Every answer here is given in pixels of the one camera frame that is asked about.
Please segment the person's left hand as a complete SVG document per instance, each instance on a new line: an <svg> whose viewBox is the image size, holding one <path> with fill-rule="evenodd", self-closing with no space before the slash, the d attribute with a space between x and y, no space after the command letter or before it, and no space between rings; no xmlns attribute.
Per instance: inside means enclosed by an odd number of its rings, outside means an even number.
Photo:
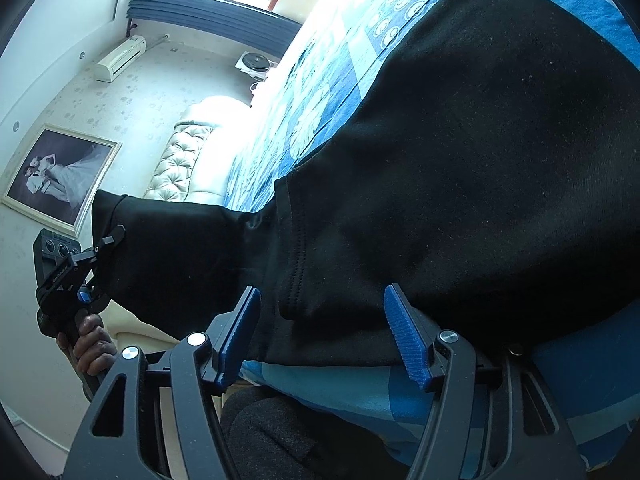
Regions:
<svg viewBox="0 0 640 480"><path fill-rule="evenodd" d="M117 349L98 314L86 316L78 328L79 337L72 346L63 333L58 333L56 343L66 355L78 376L96 377L106 373L116 360Z"/></svg>

